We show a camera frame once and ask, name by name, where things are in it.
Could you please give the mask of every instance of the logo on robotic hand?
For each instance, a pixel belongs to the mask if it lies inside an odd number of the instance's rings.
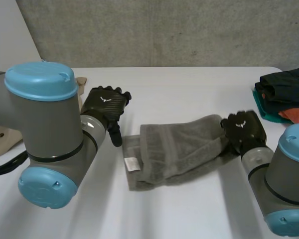
[[[107,101],[111,101],[112,99],[108,99],[108,100],[106,100],[106,99],[104,99],[102,96],[100,97],[101,98],[101,100],[103,101],[103,102],[107,102]]]
[[[246,121],[244,121],[241,124],[236,124],[236,126],[239,127],[239,128],[244,128],[245,124],[246,124]]]

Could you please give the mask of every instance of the gray towel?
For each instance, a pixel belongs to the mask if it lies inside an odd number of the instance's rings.
[[[227,150],[221,120],[210,115],[189,123],[146,124],[140,135],[124,137],[124,158],[136,158],[140,166],[126,169],[130,190],[188,182],[236,158]]]

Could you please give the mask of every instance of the black cable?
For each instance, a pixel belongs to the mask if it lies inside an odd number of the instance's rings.
[[[14,157],[9,162],[7,162],[3,165],[0,165],[0,175],[10,173],[10,172],[14,171],[21,164],[23,164],[26,161],[27,158],[28,158],[27,152],[23,151],[22,153],[20,153],[16,157]]]

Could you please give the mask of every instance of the white table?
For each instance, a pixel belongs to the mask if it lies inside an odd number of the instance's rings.
[[[120,86],[132,101],[121,117],[123,135],[141,124],[227,117],[255,109],[251,89],[272,67],[77,68],[92,87]],[[275,150],[285,126],[261,120]],[[18,145],[0,164],[24,150]],[[63,209],[28,203],[17,189],[27,166],[0,176],[0,239],[275,239],[263,221],[240,160],[181,186],[129,192],[121,148],[107,137],[79,192]]]

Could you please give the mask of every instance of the white tag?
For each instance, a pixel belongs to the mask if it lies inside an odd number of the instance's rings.
[[[126,168],[129,172],[141,170],[139,161],[137,158],[124,158]]]

